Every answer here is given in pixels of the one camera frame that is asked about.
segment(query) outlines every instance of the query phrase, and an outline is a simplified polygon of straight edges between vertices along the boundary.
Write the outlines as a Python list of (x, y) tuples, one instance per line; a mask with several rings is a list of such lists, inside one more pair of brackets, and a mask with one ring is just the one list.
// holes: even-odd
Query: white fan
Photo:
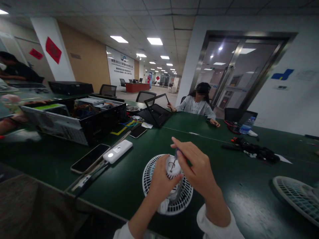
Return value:
[(319, 227), (318, 189), (298, 180), (277, 176), (272, 180), (280, 195), (299, 213)]
[[(146, 196), (149, 192), (152, 175), (154, 172), (156, 161), (163, 156), (164, 154), (160, 154), (152, 158), (146, 165), (144, 172), (143, 172), (143, 178), (142, 178), (142, 186), (144, 195)], [(172, 163), (166, 161), (166, 172), (167, 177), (172, 179), (173, 177), (177, 176), (180, 171), (178, 167), (179, 164), (176, 161), (176, 168), (172, 167)], [(193, 196), (193, 187), (190, 185), (186, 177), (184, 177), (181, 182), (173, 188), (171, 191), (171, 194), (169, 195), (168, 199), (170, 203), (168, 204), (168, 208), (164, 215), (176, 215), (182, 211), (185, 210), (185, 208), (189, 205), (190, 200)]]

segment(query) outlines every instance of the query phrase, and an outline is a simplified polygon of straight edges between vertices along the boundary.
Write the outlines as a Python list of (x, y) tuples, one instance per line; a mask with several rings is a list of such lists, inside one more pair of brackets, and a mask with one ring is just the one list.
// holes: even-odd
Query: computer case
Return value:
[[(126, 122), (124, 100), (90, 95), (48, 102), (46, 105), (21, 106), (37, 130), (86, 146), (95, 145), (120, 122)], [(85, 113), (75, 118), (74, 114)]]
[(77, 81), (48, 81), (53, 93), (62, 95), (83, 95), (93, 93), (92, 84)]

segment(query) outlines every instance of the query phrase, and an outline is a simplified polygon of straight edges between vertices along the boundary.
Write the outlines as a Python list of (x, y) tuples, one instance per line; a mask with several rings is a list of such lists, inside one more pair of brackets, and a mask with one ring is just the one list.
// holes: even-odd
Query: ceiling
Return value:
[[(55, 17), (134, 59), (144, 53), (148, 70), (174, 68), (181, 75), (196, 15), (317, 15), (319, 0), (2, 0), (0, 9), (9, 13), (1, 17), (29, 28), (30, 17)], [(147, 37), (159, 37), (163, 45), (151, 45)]]

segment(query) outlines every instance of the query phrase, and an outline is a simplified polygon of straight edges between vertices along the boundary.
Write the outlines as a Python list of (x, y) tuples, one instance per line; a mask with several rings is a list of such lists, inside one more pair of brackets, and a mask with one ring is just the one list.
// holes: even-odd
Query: person's right hand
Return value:
[(170, 102), (167, 104), (167, 107), (170, 108), (172, 112), (176, 112), (176, 108), (174, 108)]
[[(214, 175), (210, 166), (209, 158), (192, 142), (180, 142), (172, 137), (174, 144), (172, 148), (179, 148), (177, 151), (178, 162), (182, 168), (185, 177), (205, 199), (219, 193)], [(192, 163), (192, 166), (186, 162), (186, 158)]]

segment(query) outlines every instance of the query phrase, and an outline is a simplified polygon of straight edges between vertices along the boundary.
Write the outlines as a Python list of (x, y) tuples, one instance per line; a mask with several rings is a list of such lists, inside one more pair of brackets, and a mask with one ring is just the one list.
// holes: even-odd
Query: metal bowl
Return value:
[(137, 112), (137, 111), (139, 111), (140, 109), (139, 109), (139, 107), (136, 107), (136, 106), (127, 106), (126, 107), (126, 111), (128, 111), (128, 112)]

